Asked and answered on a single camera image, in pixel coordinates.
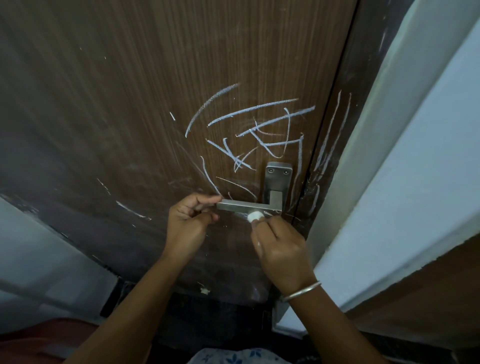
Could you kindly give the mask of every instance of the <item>brown wooden panel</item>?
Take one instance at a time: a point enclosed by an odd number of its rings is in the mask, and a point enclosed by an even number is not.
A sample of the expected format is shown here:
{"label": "brown wooden panel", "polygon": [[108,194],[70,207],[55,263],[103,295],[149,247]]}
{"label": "brown wooden panel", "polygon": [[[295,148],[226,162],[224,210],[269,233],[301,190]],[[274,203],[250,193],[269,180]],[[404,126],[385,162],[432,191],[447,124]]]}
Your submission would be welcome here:
{"label": "brown wooden panel", "polygon": [[[193,191],[251,201],[266,163],[278,160],[294,165],[294,207],[355,5],[2,2],[2,193],[131,280],[161,253],[168,208]],[[289,128],[287,113],[308,108]],[[252,133],[236,136],[279,117],[254,134],[298,142],[271,146],[273,155]],[[224,138],[234,156],[254,150],[250,168],[235,172],[234,159],[207,142],[227,149]],[[179,290],[201,283],[221,300],[264,301],[269,282],[249,229],[223,214]]]}
{"label": "brown wooden panel", "polygon": [[447,348],[480,344],[480,234],[351,309],[366,332]]}
{"label": "brown wooden panel", "polygon": [[[305,236],[320,209],[380,65],[412,0],[361,0],[324,115],[294,226]],[[318,261],[324,252],[315,249]]]}

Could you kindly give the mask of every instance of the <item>hand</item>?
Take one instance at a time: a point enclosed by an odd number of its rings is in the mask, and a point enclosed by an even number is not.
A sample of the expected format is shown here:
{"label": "hand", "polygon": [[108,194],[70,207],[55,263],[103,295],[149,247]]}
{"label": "hand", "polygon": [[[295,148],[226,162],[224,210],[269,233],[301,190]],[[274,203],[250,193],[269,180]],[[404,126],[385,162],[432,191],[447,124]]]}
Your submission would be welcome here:
{"label": "hand", "polygon": [[317,281],[305,239],[280,216],[254,220],[251,234],[262,268],[284,296]]}
{"label": "hand", "polygon": [[167,243],[162,257],[187,264],[204,242],[207,226],[219,219],[208,208],[221,200],[222,196],[191,194],[172,206],[168,212]]}

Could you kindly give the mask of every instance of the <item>blue flower print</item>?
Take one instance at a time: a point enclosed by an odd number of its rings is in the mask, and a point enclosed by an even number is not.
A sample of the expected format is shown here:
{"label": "blue flower print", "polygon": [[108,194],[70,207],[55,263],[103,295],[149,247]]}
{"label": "blue flower print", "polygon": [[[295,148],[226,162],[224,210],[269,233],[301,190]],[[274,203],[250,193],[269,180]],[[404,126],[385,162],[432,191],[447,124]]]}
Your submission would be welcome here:
{"label": "blue flower print", "polygon": [[208,362],[210,360],[210,358],[213,356],[213,354],[207,354],[204,358],[202,358],[201,360],[204,361],[204,363]]}
{"label": "blue flower print", "polygon": [[226,358],[225,360],[230,364],[241,364],[242,361],[243,361],[242,359],[237,360],[237,355],[236,354],[233,354],[231,359]]}
{"label": "blue flower print", "polygon": [[250,357],[258,356],[259,358],[262,357],[262,349],[252,349],[252,352],[250,353]]}

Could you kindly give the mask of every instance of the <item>person's right arm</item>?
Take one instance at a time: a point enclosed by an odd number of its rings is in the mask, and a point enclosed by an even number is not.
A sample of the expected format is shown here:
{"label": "person's right arm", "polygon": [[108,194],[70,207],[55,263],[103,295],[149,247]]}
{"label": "person's right arm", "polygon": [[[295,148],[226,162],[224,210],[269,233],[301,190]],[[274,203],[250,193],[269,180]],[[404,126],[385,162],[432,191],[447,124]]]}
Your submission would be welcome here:
{"label": "person's right arm", "polygon": [[[317,281],[305,239],[280,216],[255,220],[252,242],[269,279],[289,296]],[[386,364],[321,286],[292,299],[290,306],[326,364]]]}

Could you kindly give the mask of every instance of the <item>floor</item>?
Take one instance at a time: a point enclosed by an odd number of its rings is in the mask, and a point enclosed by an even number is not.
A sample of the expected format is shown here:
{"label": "floor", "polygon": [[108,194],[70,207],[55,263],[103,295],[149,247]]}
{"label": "floor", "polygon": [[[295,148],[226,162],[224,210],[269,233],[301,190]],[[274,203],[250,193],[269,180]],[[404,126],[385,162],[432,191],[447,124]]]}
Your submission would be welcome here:
{"label": "floor", "polygon": [[[107,317],[133,287],[131,282],[120,282],[102,315]],[[256,347],[268,349],[291,363],[320,363],[308,336],[300,340],[271,331],[271,307],[271,304],[246,307],[173,293],[148,363],[160,363],[168,355],[170,363],[184,364],[202,348],[243,350]],[[457,363],[450,350],[363,334],[392,363]]]}

